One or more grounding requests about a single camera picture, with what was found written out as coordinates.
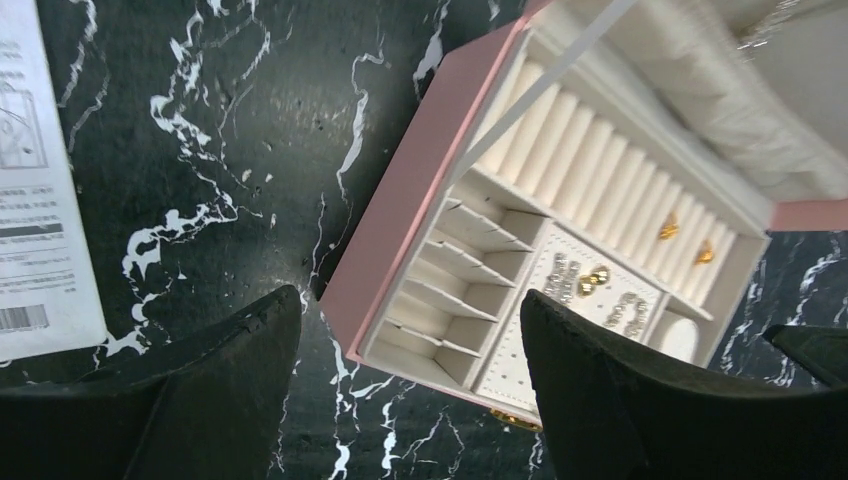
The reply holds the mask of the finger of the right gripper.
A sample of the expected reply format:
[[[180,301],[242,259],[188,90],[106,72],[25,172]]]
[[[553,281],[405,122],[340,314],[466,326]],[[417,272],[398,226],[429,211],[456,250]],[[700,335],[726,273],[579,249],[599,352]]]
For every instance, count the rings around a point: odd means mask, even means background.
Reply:
[[[847,386],[847,330],[810,325],[773,325],[763,337],[822,384]]]

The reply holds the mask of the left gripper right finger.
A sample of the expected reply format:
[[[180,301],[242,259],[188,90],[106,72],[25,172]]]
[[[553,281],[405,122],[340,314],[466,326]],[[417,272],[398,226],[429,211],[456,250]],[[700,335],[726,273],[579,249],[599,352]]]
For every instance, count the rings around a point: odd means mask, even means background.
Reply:
[[[529,291],[521,335],[560,479],[843,479],[847,386],[710,371]]]

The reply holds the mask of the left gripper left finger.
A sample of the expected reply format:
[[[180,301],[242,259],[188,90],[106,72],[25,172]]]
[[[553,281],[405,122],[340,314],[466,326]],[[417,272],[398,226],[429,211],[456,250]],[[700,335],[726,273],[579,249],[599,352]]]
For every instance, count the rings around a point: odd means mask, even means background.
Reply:
[[[5,479],[262,479],[301,334],[286,285],[151,353],[1,392]]]

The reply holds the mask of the pink jewelry box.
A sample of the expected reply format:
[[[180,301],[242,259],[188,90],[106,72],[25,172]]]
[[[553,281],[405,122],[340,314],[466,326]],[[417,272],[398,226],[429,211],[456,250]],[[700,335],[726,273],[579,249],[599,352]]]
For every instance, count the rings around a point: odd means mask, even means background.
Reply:
[[[321,298],[338,355],[539,429],[520,305],[553,257],[602,326],[710,363],[771,237],[847,226],[843,1],[531,1],[448,54]],[[598,265],[607,285],[586,298]]]

